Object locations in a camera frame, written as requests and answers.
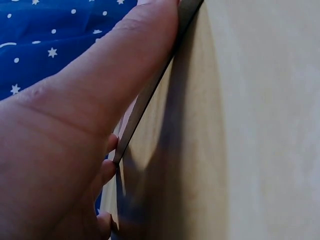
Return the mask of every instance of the blue bedsheet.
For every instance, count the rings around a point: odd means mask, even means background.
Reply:
[[[0,0],[0,100],[51,76],[109,32],[137,0]],[[101,196],[96,201],[96,213]]]

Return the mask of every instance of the skin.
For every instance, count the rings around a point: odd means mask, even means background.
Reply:
[[[171,50],[177,0],[139,1],[57,74],[0,102],[0,239],[108,239],[114,127]]]

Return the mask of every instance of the finger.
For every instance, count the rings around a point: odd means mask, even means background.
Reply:
[[[106,154],[109,154],[111,151],[115,150],[117,145],[118,137],[112,133],[107,140]]]
[[[108,135],[166,60],[177,33],[177,2],[139,1],[84,54],[16,98],[84,131]]]
[[[102,239],[109,239],[111,231],[117,231],[118,227],[108,212],[102,212],[97,216],[98,229]]]
[[[108,159],[104,160],[102,162],[99,173],[94,178],[91,185],[93,199],[95,200],[97,199],[103,186],[107,184],[115,174],[116,174],[116,166],[114,162]]]

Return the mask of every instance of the white star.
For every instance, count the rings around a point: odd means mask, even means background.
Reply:
[[[93,34],[100,34],[100,33],[102,33],[101,30],[94,30],[94,31],[93,31]]]
[[[21,87],[18,87],[18,84],[16,84],[16,85],[11,85],[11,87],[12,87],[12,89],[11,89],[11,93],[12,93],[12,95],[15,95],[15,94],[17,94],[18,92],[19,92],[19,90],[21,89]]]
[[[49,53],[48,57],[52,57],[52,58],[58,55],[57,49],[54,49],[53,47],[50,50],[48,50],[48,53]]]

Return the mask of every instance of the white crescent moon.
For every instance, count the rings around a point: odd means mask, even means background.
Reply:
[[[1,44],[0,48],[5,47],[5,46],[9,46],[9,45],[17,45],[17,44],[15,42],[6,42],[6,43]]]

